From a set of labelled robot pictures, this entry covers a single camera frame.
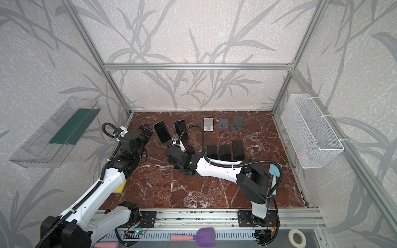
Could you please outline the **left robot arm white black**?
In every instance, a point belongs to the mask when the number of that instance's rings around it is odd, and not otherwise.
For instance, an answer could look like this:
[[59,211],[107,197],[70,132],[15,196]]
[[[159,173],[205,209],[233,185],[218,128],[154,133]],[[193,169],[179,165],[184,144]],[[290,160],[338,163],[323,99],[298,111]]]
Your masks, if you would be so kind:
[[148,125],[141,125],[139,132],[129,132],[111,123],[104,123],[102,129],[107,126],[114,130],[107,136],[116,139],[120,155],[104,165],[99,179],[75,203],[59,216],[49,216],[42,222],[38,248],[91,248],[116,228],[140,223],[142,215],[138,206],[128,202],[93,219],[105,200],[142,163],[147,155],[145,146],[153,135]]

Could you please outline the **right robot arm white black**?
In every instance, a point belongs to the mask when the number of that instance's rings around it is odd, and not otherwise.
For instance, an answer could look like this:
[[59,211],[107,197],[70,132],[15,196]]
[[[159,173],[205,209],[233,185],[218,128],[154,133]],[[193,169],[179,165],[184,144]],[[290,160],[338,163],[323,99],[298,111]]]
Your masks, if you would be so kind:
[[255,162],[228,162],[208,159],[182,151],[171,145],[165,152],[169,164],[186,176],[215,177],[237,184],[251,201],[254,217],[265,219],[270,208],[271,178],[268,172]]

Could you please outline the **black smartphone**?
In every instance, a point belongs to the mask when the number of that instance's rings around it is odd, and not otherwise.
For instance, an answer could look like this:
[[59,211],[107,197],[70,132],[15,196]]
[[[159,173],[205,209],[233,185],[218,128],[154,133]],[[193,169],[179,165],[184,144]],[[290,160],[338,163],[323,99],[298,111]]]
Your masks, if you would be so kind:
[[219,159],[221,161],[231,161],[231,146],[230,145],[220,145],[219,146]]
[[242,140],[233,140],[232,141],[232,150],[233,150],[233,159],[235,161],[245,160],[245,149],[244,149],[244,143]]
[[170,133],[165,125],[164,121],[160,121],[154,124],[154,129],[162,144],[165,144],[171,140]]
[[174,122],[176,133],[179,135],[181,140],[188,140],[188,131],[183,133],[183,131],[187,128],[185,120],[178,120]]

